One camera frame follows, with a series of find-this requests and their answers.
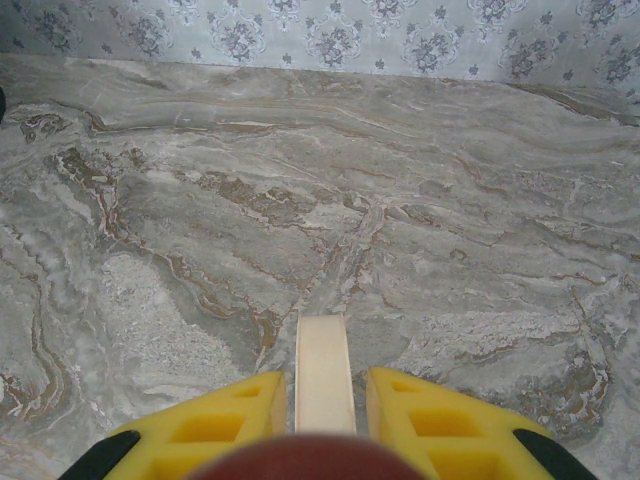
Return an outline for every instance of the floral wallpaper pattern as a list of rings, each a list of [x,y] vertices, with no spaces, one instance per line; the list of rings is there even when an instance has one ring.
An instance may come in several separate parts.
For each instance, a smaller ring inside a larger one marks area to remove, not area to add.
[[[612,87],[640,0],[0,0],[0,50]]]

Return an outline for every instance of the marble floor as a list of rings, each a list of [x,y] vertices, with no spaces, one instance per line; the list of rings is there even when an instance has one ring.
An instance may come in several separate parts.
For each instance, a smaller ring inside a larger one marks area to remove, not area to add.
[[[342,312],[361,431],[386,365],[637,480],[640,129],[615,95],[11,55],[0,85],[0,478],[291,373],[298,315]]]

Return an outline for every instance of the yellow plastic part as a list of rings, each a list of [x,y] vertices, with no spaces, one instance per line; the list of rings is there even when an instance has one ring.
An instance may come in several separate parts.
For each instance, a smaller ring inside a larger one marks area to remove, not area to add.
[[[269,372],[123,425],[140,441],[106,480],[179,480],[232,449],[285,433],[282,372]]]
[[[515,413],[388,368],[370,368],[369,435],[434,480],[553,480],[513,435],[550,434]]]

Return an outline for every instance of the beige roller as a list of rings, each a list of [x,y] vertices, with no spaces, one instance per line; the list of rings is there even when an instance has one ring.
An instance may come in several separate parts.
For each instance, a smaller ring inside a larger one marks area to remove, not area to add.
[[[295,408],[296,432],[356,433],[342,315],[298,320]]]

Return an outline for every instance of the brown rounded object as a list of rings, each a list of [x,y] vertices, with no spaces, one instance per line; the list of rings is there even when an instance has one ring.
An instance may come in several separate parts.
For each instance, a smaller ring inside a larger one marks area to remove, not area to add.
[[[425,480],[390,450],[358,437],[286,435],[234,451],[189,480]]]

